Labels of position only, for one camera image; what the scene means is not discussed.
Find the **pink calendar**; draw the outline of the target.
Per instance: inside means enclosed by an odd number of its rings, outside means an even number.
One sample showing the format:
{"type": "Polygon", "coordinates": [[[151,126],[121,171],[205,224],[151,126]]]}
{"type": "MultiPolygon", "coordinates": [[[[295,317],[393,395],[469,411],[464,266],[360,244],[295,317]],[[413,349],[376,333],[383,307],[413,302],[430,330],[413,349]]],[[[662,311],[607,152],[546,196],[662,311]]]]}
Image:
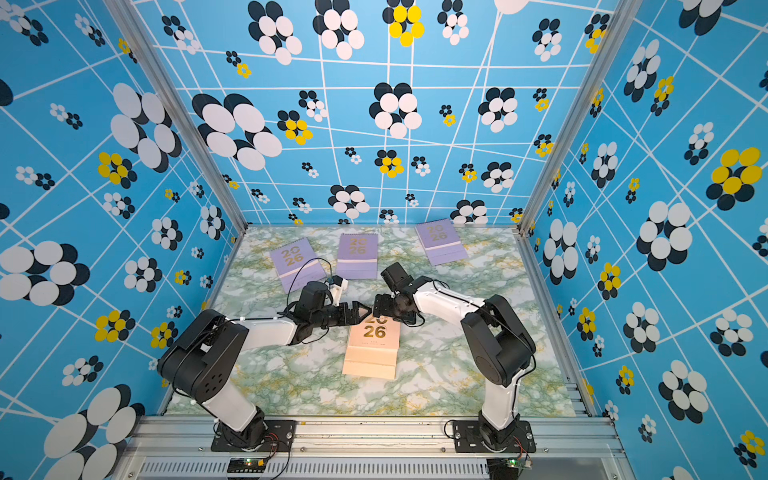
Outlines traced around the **pink calendar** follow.
{"type": "Polygon", "coordinates": [[[368,317],[350,328],[342,372],[394,380],[401,326],[390,317],[368,317]]]}

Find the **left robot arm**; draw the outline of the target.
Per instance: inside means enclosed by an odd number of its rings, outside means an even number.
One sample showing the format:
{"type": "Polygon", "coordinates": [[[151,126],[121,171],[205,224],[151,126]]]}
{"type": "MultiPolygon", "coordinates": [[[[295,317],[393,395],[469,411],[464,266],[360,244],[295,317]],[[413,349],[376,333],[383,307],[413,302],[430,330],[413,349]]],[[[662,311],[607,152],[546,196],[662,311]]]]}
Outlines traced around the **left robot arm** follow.
{"type": "Polygon", "coordinates": [[[272,317],[229,318],[202,311],[160,358],[157,371],[175,391],[193,399],[217,420],[217,436],[229,446],[254,451],[269,437],[265,414],[231,380],[241,353],[301,344],[316,329],[351,327],[373,309],[342,302],[343,284],[311,281],[299,299],[272,317]]]}

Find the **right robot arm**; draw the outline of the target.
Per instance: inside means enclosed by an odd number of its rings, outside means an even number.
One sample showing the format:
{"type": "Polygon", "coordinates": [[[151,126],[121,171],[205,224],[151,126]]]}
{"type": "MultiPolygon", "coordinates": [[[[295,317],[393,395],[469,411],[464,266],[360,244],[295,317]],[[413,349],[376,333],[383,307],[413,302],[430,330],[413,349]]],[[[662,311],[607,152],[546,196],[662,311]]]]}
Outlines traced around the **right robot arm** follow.
{"type": "Polygon", "coordinates": [[[462,328],[471,356],[485,378],[485,396],[477,429],[485,448],[504,452],[516,447],[533,452],[530,424],[520,419],[521,380],[536,370],[536,345],[507,299],[486,299],[455,292],[426,276],[414,278],[399,263],[381,277],[390,289],[375,298],[373,315],[416,326],[425,315],[462,328]]]}

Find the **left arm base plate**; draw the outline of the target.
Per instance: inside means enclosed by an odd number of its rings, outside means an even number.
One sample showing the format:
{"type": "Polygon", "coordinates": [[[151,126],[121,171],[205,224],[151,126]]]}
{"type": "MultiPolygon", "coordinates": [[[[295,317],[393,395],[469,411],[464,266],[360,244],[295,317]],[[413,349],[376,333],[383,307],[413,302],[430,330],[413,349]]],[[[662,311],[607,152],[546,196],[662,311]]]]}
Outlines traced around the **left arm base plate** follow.
{"type": "Polygon", "coordinates": [[[288,452],[291,450],[298,422],[295,420],[257,420],[243,432],[236,432],[222,422],[214,427],[213,452],[288,452]]]}

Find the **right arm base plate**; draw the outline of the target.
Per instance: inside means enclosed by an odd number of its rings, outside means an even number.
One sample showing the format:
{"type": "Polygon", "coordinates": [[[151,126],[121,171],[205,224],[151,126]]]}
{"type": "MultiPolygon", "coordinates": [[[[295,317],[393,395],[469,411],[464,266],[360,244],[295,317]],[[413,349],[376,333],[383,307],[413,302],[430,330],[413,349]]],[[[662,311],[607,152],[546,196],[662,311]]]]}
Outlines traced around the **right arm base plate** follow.
{"type": "Polygon", "coordinates": [[[502,430],[485,420],[450,420],[449,436],[457,453],[532,454],[537,451],[531,424],[513,420],[502,430]]]}

